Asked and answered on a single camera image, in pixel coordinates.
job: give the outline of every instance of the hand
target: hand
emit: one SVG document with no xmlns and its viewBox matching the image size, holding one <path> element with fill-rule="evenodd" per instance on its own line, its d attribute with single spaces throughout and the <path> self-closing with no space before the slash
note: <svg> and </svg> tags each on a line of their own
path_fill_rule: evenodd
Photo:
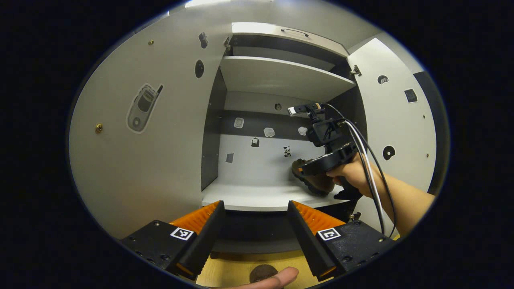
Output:
<svg viewBox="0 0 514 289">
<path fill-rule="evenodd" d="M 225 289 L 280 289 L 295 281 L 297 276 L 298 269 L 287 267 L 268 279 Z"/>
<path fill-rule="evenodd" d="M 378 168 L 373 163 L 371 163 L 371 169 L 374 173 L 373 177 L 375 178 L 375 181 L 381 179 L 379 177 L 380 173 L 378 172 Z M 368 181 L 366 180 L 366 175 L 364 174 L 364 167 L 362 166 L 362 162 L 360 161 L 359 153 L 355 154 L 350 163 L 346 165 L 340 165 L 328 171 L 326 175 L 332 177 L 332 181 L 336 185 L 341 185 L 341 182 L 338 180 L 337 177 L 345 177 L 346 180 L 352 186 L 356 187 L 362 195 L 371 197 L 371 192 L 368 187 Z"/>
</svg>

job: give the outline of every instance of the white cable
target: white cable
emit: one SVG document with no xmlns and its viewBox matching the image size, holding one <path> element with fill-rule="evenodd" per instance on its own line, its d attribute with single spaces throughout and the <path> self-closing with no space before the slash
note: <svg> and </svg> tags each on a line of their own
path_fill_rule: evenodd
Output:
<svg viewBox="0 0 514 289">
<path fill-rule="evenodd" d="M 364 154 L 364 159 L 365 159 L 365 162 L 367 164 L 367 167 L 368 167 L 368 171 L 369 171 L 369 175 L 370 175 L 370 178 L 371 178 L 371 184 L 372 184 L 372 194 L 373 196 L 375 197 L 375 200 L 377 200 L 377 203 L 378 203 L 378 215 L 380 216 L 380 218 L 382 219 L 382 225 L 383 225 L 383 220 L 384 220 L 384 212 L 383 212 L 383 208 L 382 208 L 382 203 L 380 202 L 380 196 L 378 195 L 378 190 L 377 190 L 377 186 L 375 184 L 375 178 L 373 177 L 373 171 L 371 169 L 371 164 L 370 164 L 370 160 L 368 159 L 368 153 L 366 152 L 366 149 L 364 147 L 364 144 L 362 143 L 362 139 L 360 138 L 359 134 L 357 133 L 357 131 L 355 130 L 354 126 L 353 126 L 353 123 L 349 122 L 349 121 L 345 121 L 344 123 L 346 123 L 348 125 L 348 127 L 353 131 L 353 134 L 355 135 L 355 138 L 358 140 L 358 144 L 356 145 L 360 145 L 360 147 L 362 148 L 362 152 Z"/>
</svg>

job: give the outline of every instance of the brass screw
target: brass screw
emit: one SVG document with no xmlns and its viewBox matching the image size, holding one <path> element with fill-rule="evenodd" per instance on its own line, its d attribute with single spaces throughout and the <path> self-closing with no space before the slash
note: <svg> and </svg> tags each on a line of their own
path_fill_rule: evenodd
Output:
<svg viewBox="0 0 514 289">
<path fill-rule="evenodd" d="M 102 130 L 103 130 L 103 126 L 102 126 L 102 124 L 101 124 L 101 123 L 97 124 L 97 126 L 95 127 L 95 132 L 96 132 L 97 134 L 99 134 L 99 133 L 101 133 L 101 132 L 102 132 Z"/>
</svg>

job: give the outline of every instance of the brown shoe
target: brown shoe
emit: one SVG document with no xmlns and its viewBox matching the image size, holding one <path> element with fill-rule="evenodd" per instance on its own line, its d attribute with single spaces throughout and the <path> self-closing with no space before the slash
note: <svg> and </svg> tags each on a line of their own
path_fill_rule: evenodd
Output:
<svg viewBox="0 0 514 289">
<path fill-rule="evenodd" d="M 262 264 L 257 267 L 255 267 L 252 272 L 250 272 L 250 283 L 255 283 L 262 281 L 264 279 L 268 279 L 269 277 L 277 274 L 278 271 L 275 269 L 275 267 L 268 265 L 268 264 Z"/>
<path fill-rule="evenodd" d="M 334 182 L 332 182 L 332 178 L 326 174 L 322 173 L 311 176 L 300 176 L 298 168 L 306 162 L 308 161 L 301 158 L 295 160 L 291 165 L 292 174 L 301 180 L 307 188 L 309 188 L 309 191 L 316 195 L 326 196 L 328 193 L 332 192 L 334 189 Z"/>
</svg>

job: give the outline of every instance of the cabinet handle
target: cabinet handle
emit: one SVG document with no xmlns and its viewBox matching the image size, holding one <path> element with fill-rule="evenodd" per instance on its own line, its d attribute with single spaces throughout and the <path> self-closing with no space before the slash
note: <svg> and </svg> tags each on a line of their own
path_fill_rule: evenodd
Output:
<svg viewBox="0 0 514 289">
<path fill-rule="evenodd" d="M 305 32 L 301 32 L 301 31 L 298 31 L 298 30 L 294 30 L 294 29 L 289 29 L 289 28 L 282 28 L 280 29 L 280 31 L 284 32 L 286 30 L 291 30 L 291 31 L 296 31 L 296 32 L 299 32 L 299 33 L 303 33 L 305 35 L 305 37 L 309 37 L 309 35 Z"/>
</svg>

